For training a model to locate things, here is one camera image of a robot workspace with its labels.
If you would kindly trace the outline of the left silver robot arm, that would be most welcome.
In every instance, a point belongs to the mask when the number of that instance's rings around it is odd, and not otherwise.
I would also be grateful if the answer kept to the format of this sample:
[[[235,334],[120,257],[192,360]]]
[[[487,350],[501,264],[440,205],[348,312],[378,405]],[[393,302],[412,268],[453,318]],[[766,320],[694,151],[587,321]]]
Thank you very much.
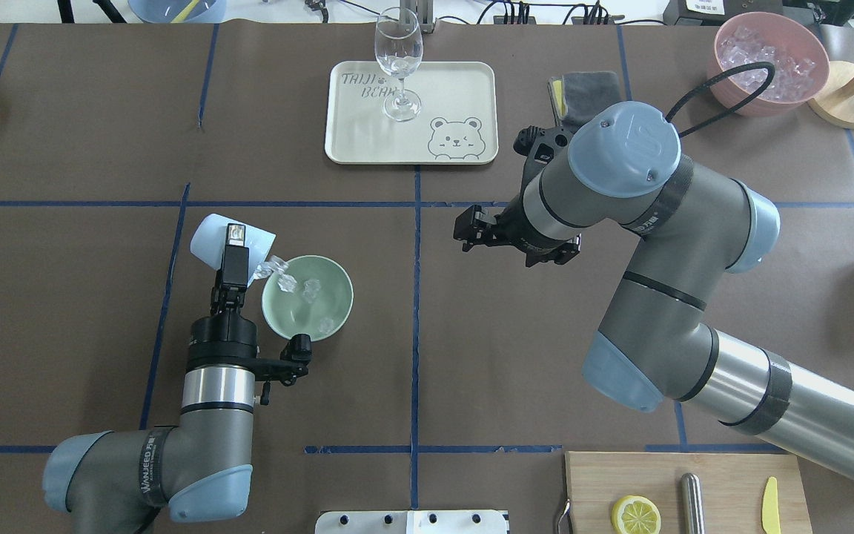
[[[275,236],[211,214],[192,254],[216,270],[209,314],[193,322],[179,422],[138,432],[81,434],[45,463],[45,503],[76,533],[147,533],[167,510],[175,523],[207,523],[244,513],[252,477],[254,408],[272,383],[308,374],[311,338],[296,334],[276,359],[259,355],[257,327],[243,317],[248,287]]]

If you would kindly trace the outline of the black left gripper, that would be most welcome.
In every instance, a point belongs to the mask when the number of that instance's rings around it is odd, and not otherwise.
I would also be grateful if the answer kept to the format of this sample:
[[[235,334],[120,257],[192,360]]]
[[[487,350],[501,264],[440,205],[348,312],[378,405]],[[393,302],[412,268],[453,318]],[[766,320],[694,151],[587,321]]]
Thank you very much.
[[[209,317],[193,322],[187,371],[207,366],[231,366],[254,373],[257,382],[294,385],[308,375],[312,341],[308,334],[289,339],[278,359],[259,356],[257,327],[242,317],[248,287],[246,226],[228,223],[219,270],[219,287],[211,291]]]

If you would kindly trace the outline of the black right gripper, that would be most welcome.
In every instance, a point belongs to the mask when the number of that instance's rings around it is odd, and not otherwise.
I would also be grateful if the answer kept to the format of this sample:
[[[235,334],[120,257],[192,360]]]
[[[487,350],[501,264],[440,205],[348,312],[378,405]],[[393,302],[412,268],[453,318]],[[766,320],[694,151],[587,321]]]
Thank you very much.
[[[542,192],[543,170],[570,139],[563,126],[529,126],[520,131],[513,142],[513,149],[525,156],[520,192],[494,217],[484,206],[472,204],[455,219],[454,234],[460,234],[462,252],[479,245],[511,246],[526,255],[528,267],[563,265],[579,254],[582,237],[555,219]]]

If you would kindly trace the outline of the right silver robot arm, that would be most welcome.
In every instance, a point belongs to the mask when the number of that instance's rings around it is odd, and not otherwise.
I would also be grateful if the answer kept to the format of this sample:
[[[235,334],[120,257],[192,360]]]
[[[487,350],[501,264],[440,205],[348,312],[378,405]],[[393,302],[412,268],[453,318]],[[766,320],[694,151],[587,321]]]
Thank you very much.
[[[748,271],[778,240],[773,202],[684,155],[675,126],[644,102],[610,105],[580,126],[496,215],[474,204],[454,224],[464,251],[509,245],[526,265],[564,264],[586,228],[613,220],[637,234],[583,377],[628,408],[673,399],[724,426],[854,480],[854,391],[769,349],[709,327],[726,273]]]

